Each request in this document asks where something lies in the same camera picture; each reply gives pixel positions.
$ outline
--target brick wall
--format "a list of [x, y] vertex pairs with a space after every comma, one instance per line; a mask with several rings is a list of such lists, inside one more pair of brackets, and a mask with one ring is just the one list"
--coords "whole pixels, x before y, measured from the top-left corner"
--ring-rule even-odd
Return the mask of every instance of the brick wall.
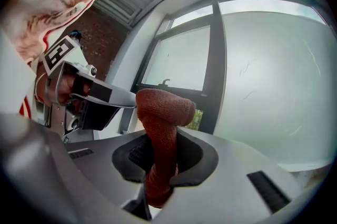
[[97, 68], [96, 78], [104, 81], [128, 29], [95, 7], [88, 9], [70, 25], [62, 37], [75, 29], [82, 32], [83, 54], [88, 63]]

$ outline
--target gray plastic surface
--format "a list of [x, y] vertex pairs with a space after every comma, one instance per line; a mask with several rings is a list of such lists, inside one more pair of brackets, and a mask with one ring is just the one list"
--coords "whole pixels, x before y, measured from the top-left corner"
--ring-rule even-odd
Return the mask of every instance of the gray plastic surface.
[[292, 201], [291, 204], [284, 207], [279, 212], [273, 214], [269, 219], [262, 221], [260, 224], [284, 224], [289, 223], [292, 219], [294, 219], [300, 211], [308, 204], [308, 202], [312, 199], [312, 197], [316, 194], [319, 187], [321, 185], [317, 185], [310, 189], [306, 189], [301, 195], [299, 195], [296, 199]]
[[[197, 220], [199, 223], [256, 223], [266, 220], [272, 214], [246, 176], [260, 170], [290, 200], [301, 193], [300, 187], [288, 172], [255, 149], [198, 131], [184, 128], [179, 131], [186, 131], [212, 145], [219, 154], [219, 164], [201, 185], [175, 188], [164, 209], [153, 220], [154, 223], [195, 223]], [[93, 154], [75, 159], [74, 162], [107, 199], [120, 206], [136, 197], [141, 184], [122, 182], [121, 176], [115, 174], [116, 170], [111, 163], [113, 148], [142, 134], [144, 132], [140, 131], [107, 140], [66, 145], [66, 148], [68, 151], [81, 148], [93, 150]]]
[[105, 88], [111, 89], [111, 95], [109, 98], [109, 102], [105, 102], [103, 100], [97, 99], [93, 96], [81, 96], [79, 94], [71, 94], [73, 96], [81, 97], [82, 99], [92, 101], [96, 104], [108, 105], [108, 106], [116, 106], [122, 108], [135, 108], [136, 107], [136, 95], [128, 90], [107, 84], [101, 80], [98, 80], [90, 75], [84, 73], [77, 73], [78, 76], [84, 77], [88, 80], [93, 81], [94, 83], [101, 85]]
[[[49, 217], [65, 218], [66, 221], [60, 222], [146, 223], [121, 209], [137, 197], [141, 184], [124, 181], [114, 171], [111, 161], [114, 148], [139, 137], [142, 132], [66, 145], [68, 151], [82, 148], [93, 151], [73, 161], [57, 134], [18, 116], [1, 115], [0, 119], [1, 151], [16, 148], [23, 154], [18, 155], [21, 157], [16, 158], [17, 162], [4, 162], [4, 167], [12, 173], [10, 179], [17, 190], [26, 194], [24, 197], [35, 208]], [[273, 223], [275, 215], [269, 218], [268, 207], [246, 176], [260, 170], [291, 200], [300, 195], [294, 178], [255, 149], [197, 131], [179, 131], [186, 131], [213, 146], [219, 155], [219, 164], [201, 185], [175, 188], [152, 223]], [[34, 142], [16, 147], [25, 137]], [[29, 156], [39, 156], [41, 161], [37, 165], [35, 158]], [[15, 178], [20, 167], [26, 174]], [[310, 198], [301, 197], [301, 205]], [[281, 223], [282, 218], [293, 216], [301, 209], [298, 204], [292, 202], [282, 209], [278, 221]]]

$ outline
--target green object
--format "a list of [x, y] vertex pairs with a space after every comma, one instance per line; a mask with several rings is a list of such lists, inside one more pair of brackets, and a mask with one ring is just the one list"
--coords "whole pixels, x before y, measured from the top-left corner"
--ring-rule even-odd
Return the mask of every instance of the green object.
[[195, 111], [194, 118], [191, 123], [189, 123], [186, 128], [192, 130], [199, 130], [200, 122], [204, 111], [197, 110]]

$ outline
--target screw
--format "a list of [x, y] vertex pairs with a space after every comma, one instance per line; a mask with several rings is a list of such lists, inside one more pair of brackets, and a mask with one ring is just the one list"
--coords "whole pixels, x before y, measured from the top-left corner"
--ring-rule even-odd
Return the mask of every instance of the screw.
[[78, 119], [75, 120], [75, 121], [72, 123], [72, 128], [73, 128], [73, 129], [76, 128], [77, 125], [78, 125]]
[[97, 74], [97, 69], [96, 68], [92, 68], [91, 69], [91, 74], [92, 75], [96, 75]]

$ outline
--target person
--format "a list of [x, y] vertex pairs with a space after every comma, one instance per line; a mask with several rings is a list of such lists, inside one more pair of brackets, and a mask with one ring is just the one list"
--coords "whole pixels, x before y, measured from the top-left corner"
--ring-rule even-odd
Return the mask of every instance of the person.
[[[36, 101], [51, 105], [45, 94], [47, 76], [42, 54], [94, 0], [7, 0], [0, 15], [0, 113], [36, 118]], [[64, 76], [59, 88], [66, 100], [74, 77]]]

